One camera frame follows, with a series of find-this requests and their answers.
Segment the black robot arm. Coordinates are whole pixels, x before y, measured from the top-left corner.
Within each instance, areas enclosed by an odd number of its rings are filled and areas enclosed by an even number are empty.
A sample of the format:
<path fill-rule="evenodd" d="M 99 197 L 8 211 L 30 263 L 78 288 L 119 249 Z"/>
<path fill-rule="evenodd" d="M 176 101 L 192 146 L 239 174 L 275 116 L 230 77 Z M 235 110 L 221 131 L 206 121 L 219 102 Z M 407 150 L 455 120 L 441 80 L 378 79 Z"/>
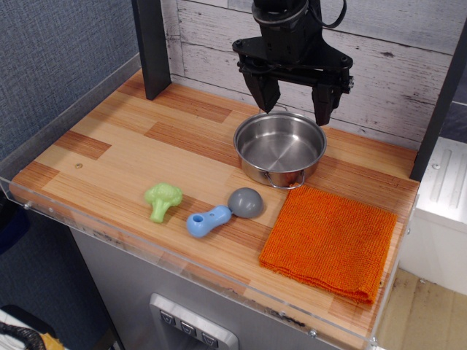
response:
<path fill-rule="evenodd" d="M 258 107 L 266 113 L 274 108 L 281 81 L 309 86 L 316 123 L 327 125 L 353 86 L 353 60 L 325 42 L 320 2 L 254 1 L 252 16 L 261 35 L 238 39 L 232 49 Z"/>

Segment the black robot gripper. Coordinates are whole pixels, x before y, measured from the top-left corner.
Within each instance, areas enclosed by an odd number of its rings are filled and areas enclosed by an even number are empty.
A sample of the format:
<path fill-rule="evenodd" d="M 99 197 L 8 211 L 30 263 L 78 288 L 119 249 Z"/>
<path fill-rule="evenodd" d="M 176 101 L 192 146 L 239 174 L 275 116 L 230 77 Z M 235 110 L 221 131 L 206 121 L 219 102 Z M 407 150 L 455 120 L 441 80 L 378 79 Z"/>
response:
<path fill-rule="evenodd" d="M 260 36 L 237 39 L 233 51 L 258 107 L 270 112 L 280 97 L 279 81 L 312 88 L 319 126 L 330 122 L 342 92 L 353 87 L 350 56 L 327 44 L 319 7 L 253 7 Z"/>

